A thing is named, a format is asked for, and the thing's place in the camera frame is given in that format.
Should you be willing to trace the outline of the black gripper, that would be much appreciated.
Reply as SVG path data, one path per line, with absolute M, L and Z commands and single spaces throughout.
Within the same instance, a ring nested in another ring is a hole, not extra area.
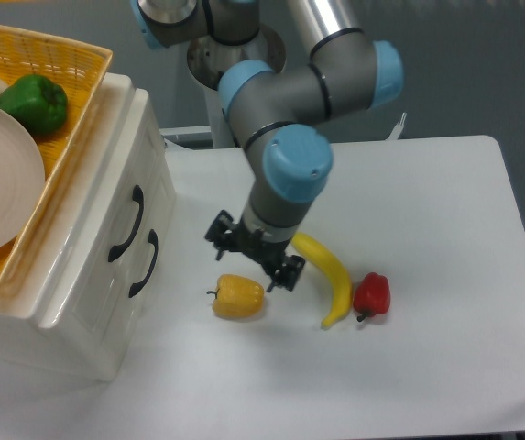
M 292 292 L 306 263 L 301 256 L 286 255 L 288 240 L 267 241 L 261 229 L 248 231 L 242 221 L 235 223 L 234 218 L 225 210 L 214 218 L 204 238 L 216 250 L 216 261 L 225 252 L 239 252 L 260 265 L 270 277 L 267 292 L 274 288 Z

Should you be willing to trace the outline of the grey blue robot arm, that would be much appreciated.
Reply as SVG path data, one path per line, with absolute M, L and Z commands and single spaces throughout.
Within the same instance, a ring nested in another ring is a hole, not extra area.
M 404 86 L 397 49 L 370 39 L 348 1 L 288 4 L 307 65 L 271 64 L 257 1 L 135 1 L 150 46 L 202 43 L 204 86 L 217 92 L 224 121 L 255 180 L 239 219 L 221 212 L 206 233 L 218 253 L 255 261 L 272 287 L 292 290 L 305 260 L 291 244 L 333 166 L 316 126 L 395 100 Z

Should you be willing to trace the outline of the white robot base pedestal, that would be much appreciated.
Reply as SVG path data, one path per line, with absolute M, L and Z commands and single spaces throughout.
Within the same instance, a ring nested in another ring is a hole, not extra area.
M 286 49 L 279 34 L 264 24 L 247 44 L 225 46 L 211 37 L 191 41 L 187 51 L 187 65 L 203 90 L 207 115 L 215 149 L 237 146 L 231 128 L 224 119 L 218 85 L 224 73 L 238 62 L 264 61 L 275 72 L 282 72 L 286 64 Z

